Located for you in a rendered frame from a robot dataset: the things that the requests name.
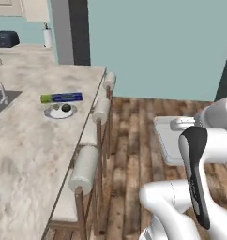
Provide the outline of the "blue green aluminum foil box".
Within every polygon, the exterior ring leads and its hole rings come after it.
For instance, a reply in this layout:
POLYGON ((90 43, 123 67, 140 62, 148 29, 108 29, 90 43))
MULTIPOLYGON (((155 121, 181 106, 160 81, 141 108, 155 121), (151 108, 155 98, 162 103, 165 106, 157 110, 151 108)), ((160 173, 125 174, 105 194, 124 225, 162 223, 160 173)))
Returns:
POLYGON ((83 99, 83 94, 81 92, 64 93, 64 94, 49 94, 49 95, 41 95, 40 96, 40 101, 43 104, 81 101, 82 99, 83 99))

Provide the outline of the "cream wall cupboards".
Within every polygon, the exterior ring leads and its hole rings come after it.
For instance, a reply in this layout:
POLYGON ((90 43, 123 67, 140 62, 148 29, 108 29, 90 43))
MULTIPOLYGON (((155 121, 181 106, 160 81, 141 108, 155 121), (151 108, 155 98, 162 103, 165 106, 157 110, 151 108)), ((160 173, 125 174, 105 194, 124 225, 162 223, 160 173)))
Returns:
POLYGON ((0 16, 25 17, 33 23, 49 20, 47 0, 0 0, 0 16))

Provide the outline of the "grey sink basin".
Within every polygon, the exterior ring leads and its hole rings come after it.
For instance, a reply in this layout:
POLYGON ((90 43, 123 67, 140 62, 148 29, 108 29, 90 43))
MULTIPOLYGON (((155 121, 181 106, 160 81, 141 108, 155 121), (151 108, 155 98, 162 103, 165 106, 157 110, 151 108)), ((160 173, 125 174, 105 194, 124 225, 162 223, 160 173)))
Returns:
POLYGON ((2 100, 2 92, 0 91, 0 112, 3 111, 6 107, 10 105, 12 101, 14 101, 22 92, 21 91, 6 91, 6 100, 2 100))

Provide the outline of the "grey and black fridge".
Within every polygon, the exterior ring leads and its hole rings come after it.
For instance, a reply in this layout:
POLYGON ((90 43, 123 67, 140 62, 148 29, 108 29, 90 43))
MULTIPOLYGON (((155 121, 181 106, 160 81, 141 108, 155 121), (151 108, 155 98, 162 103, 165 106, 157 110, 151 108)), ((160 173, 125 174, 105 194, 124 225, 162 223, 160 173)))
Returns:
POLYGON ((90 66, 88 0, 50 0, 57 62, 90 66))

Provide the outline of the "white tap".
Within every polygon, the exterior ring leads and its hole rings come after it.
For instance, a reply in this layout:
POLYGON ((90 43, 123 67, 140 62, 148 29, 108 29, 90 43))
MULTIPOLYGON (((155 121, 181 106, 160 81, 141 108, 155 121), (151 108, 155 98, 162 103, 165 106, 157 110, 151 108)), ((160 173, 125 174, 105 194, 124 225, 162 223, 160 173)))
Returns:
POLYGON ((0 100, 0 104, 8 104, 8 96, 6 95, 5 87, 4 85, 0 82, 0 91, 2 94, 2 98, 0 100))

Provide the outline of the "white plate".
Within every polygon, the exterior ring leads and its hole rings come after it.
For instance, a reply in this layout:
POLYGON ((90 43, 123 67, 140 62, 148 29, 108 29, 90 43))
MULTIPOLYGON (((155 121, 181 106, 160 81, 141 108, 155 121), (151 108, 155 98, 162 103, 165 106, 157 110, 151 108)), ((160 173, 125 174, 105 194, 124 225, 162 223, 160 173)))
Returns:
POLYGON ((71 117, 74 113, 77 112, 77 107, 74 105, 70 105, 71 106, 71 110, 69 112, 63 112, 62 111, 62 106, 64 104, 58 104, 60 106, 60 108, 58 110, 55 110, 53 108, 53 105, 51 105, 50 107, 48 107, 45 111, 44 114, 47 117, 50 117, 52 119, 65 119, 68 117, 71 117))

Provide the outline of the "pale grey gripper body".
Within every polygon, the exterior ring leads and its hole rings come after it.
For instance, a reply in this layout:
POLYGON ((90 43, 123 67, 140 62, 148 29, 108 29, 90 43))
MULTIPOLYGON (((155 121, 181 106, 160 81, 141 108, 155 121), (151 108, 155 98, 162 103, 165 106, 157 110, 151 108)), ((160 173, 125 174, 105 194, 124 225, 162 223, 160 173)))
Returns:
POLYGON ((185 118, 182 116, 157 116, 154 118, 154 130, 159 139, 160 151, 164 163, 171 166, 182 166, 183 161, 178 148, 180 125, 185 118))

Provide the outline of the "dark blue toaster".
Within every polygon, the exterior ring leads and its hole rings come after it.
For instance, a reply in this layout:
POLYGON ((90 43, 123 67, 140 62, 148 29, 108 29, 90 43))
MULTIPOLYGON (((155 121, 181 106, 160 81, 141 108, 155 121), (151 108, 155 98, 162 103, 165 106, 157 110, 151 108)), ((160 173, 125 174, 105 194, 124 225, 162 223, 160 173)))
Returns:
POLYGON ((15 31, 0 30, 0 48, 12 48, 20 43, 15 31))

